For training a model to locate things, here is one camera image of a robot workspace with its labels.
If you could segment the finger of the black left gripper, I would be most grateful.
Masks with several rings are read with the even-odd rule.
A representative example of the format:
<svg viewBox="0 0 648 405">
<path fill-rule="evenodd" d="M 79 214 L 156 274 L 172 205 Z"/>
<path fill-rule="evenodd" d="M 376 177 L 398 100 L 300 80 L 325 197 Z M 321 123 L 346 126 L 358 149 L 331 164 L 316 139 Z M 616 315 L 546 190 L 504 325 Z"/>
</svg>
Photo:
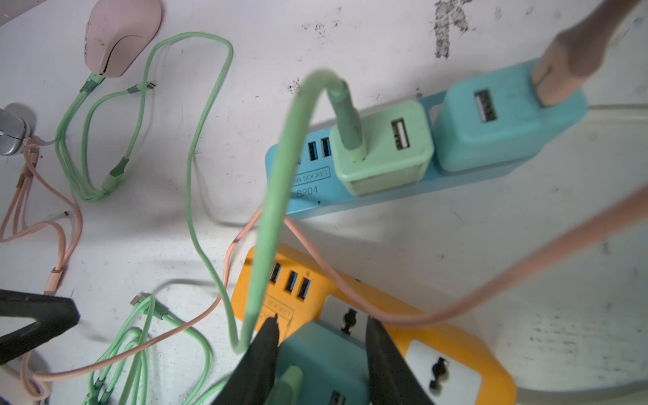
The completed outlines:
<svg viewBox="0 0 648 405">
<path fill-rule="evenodd" d="M 1 290 L 1 317 L 32 323 L 1 337 L 1 365 L 27 354 L 75 327 L 80 314 L 70 298 Z"/>
</svg>

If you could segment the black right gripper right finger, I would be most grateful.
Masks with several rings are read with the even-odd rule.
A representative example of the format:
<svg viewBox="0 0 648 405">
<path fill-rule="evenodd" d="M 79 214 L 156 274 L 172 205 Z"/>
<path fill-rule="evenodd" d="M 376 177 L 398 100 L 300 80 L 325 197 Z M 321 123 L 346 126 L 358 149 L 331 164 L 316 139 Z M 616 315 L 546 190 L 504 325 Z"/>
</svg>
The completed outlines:
<svg viewBox="0 0 648 405">
<path fill-rule="evenodd" d="M 366 353 L 373 405 L 433 404 L 383 324 L 373 317 L 366 327 Z"/>
</svg>

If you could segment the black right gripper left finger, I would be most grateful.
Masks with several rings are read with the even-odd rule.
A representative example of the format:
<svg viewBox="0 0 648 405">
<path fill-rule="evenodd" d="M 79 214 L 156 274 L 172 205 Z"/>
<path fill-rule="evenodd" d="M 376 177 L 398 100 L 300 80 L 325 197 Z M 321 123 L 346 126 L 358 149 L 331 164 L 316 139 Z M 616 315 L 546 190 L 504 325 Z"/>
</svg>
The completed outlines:
<svg viewBox="0 0 648 405">
<path fill-rule="evenodd" d="M 278 317 L 268 317 L 213 404 L 264 404 L 275 382 Z"/>
</svg>

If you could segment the teal usb charger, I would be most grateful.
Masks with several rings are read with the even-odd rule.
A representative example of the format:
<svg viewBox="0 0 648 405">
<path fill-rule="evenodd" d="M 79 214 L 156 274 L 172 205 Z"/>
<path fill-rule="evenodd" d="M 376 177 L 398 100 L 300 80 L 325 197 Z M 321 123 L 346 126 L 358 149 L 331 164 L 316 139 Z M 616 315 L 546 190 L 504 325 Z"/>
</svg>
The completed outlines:
<svg viewBox="0 0 648 405">
<path fill-rule="evenodd" d="M 277 379 L 266 404 L 369 404 L 366 349 L 322 322 L 278 346 Z"/>
<path fill-rule="evenodd" d="M 529 60 L 455 83 L 445 93 L 432 136 L 441 168 L 462 172 L 536 155 L 588 111 L 579 90 L 558 106 L 542 106 Z"/>
</svg>

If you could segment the orange power strip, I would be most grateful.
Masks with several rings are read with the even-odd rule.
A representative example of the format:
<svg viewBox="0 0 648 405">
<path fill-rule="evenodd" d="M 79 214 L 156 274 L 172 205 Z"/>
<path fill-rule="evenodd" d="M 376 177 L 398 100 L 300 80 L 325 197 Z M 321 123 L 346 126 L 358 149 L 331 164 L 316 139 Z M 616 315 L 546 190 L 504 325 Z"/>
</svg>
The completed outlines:
<svg viewBox="0 0 648 405">
<path fill-rule="evenodd" d="M 313 258 L 289 246 L 278 249 L 256 333 L 268 317 L 278 317 L 278 346 L 308 322 L 322 322 L 366 349 L 371 316 L 353 304 Z M 433 404 L 516 401 L 512 377 L 476 337 L 447 324 L 382 324 Z"/>
</svg>

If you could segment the blue power strip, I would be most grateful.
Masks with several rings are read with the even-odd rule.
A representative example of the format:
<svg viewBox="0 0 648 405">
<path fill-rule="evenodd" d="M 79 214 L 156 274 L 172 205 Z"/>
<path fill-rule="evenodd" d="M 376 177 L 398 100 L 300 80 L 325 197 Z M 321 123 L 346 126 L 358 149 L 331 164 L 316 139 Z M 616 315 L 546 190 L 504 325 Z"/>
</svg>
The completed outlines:
<svg viewBox="0 0 648 405">
<path fill-rule="evenodd" d="M 448 172 L 437 159 L 442 135 L 430 119 L 442 93 L 357 117 L 357 136 L 336 124 L 308 133 L 300 148 L 286 214 L 291 218 L 433 192 L 500 177 L 525 160 Z M 359 139 L 360 146 L 353 142 Z"/>
</svg>

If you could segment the light green USB charger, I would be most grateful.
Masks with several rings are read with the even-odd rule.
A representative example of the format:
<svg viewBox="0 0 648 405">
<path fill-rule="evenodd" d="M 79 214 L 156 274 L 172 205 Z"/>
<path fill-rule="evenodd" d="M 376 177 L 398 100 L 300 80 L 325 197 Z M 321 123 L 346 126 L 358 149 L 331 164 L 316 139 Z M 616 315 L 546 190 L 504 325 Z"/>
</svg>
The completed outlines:
<svg viewBox="0 0 648 405">
<path fill-rule="evenodd" d="M 416 184 L 427 171 L 435 146 L 428 113 L 404 101 L 360 119 L 363 159 L 344 147 L 338 126 L 329 136 L 336 175 L 355 197 Z"/>
</svg>

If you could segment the silver wireless mouse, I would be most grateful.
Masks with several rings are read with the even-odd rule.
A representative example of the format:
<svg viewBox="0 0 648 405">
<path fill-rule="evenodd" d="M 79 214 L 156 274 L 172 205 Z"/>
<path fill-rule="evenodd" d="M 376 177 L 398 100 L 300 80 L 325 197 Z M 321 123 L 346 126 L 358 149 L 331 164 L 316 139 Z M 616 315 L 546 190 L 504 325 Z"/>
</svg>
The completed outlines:
<svg viewBox="0 0 648 405">
<path fill-rule="evenodd" d="M 31 135 L 30 124 L 20 116 L 1 109 L 0 113 L 2 156 L 18 155 L 24 148 L 25 140 Z"/>
</svg>

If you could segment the pink wireless mouse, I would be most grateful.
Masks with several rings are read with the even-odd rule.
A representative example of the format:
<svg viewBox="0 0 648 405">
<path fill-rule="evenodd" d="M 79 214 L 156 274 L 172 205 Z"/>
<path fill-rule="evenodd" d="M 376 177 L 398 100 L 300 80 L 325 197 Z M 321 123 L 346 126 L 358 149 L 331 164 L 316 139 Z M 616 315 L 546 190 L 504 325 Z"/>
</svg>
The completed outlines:
<svg viewBox="0 0 648 405">
<path fill-rule="evenodd" d="M 84 60 L 93 74 L 119 78 L 157 34 L 163 18 L 160 0 L 100 0 L 84 37 Z"/>
</svg>

